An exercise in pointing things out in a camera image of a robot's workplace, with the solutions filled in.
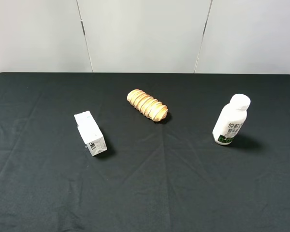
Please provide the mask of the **white milk bottle green label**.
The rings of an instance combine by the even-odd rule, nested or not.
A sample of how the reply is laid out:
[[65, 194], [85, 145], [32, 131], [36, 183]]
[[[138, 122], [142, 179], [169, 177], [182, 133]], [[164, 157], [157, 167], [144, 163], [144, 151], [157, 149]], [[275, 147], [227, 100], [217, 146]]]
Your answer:
[[247, 117], [250, 98], [244, 94], [235, 94], [226, 104], [213, 128], [212, 135], [219, 145], [229, 145], [238, 134]]

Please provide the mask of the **golden braided bread loaf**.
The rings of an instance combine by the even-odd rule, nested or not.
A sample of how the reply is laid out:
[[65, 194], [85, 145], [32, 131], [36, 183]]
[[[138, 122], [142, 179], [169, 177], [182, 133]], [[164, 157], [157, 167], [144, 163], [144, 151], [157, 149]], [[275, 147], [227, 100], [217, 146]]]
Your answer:
[[168, 107], [140, 89], [129, 92], [127, 101], [142, 115], [154, 122], [160, 122], [167, 116]]

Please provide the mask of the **white milk carton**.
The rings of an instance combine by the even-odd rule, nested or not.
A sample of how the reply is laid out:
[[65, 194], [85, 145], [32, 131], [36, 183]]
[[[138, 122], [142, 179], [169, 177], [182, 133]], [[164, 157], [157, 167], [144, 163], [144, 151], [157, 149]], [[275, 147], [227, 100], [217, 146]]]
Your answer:
[[91, 115], [90, 111], [85, 111], [74, 115], [78, 131], [92, 156], [107, 150], [104, 136]]

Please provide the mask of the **black tablecloth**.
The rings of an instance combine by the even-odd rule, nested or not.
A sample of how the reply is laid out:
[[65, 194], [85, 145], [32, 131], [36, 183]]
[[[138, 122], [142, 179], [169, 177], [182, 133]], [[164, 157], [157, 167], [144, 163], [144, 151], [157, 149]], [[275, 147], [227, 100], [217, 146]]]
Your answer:
[[[136, 110], [134, 89], [166, 118]], [[235, 94], [247, 118], [219, 145]], [[290, 75], [0, 73], [0, 232], [290, 232]]]

